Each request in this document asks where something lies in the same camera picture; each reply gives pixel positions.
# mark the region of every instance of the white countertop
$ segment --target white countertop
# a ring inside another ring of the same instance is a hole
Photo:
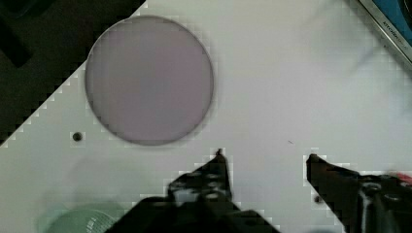
[[[342,232],[313,203],[312,151],[360,172],[412,171],[412,83],[343,0],[149,0],[134,15],[174,19],[199,37],[216,72],[209,115],[177,143],[130,145],[90,111],[82,65],[0,148],[0,232],[35,232],[61,203],[130,208],[217,148],[234,201],[283,233]]]

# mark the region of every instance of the gray circular lid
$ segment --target gray circular lid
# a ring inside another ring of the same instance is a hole
[[[162,17],[131,17],[109,28],[86,63],[86,96],[100,122],[122,139],[162,145],[205,117],[213,68],[199,41]]]

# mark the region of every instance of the black surface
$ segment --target black surface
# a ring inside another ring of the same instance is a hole
[[[31,54],[18,68],[0,51],[0,144],[86,60],[105,29],[130,17],[142,3],[46,0],[27,17],[0,16],[24,48],[22,53]]]

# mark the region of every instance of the screw hole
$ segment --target screw hole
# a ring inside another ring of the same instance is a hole
[[[319,195],[314,198],[314,201],[318,204],[323,204],[324,203],[324,199],[322,199],[322,197],[319,196]]]
[[[82,140],[82,138],[83,138],[83,135],[80,132],[76,132],[76,133],[73,134],[73,140],[75,142],[80,142]]]

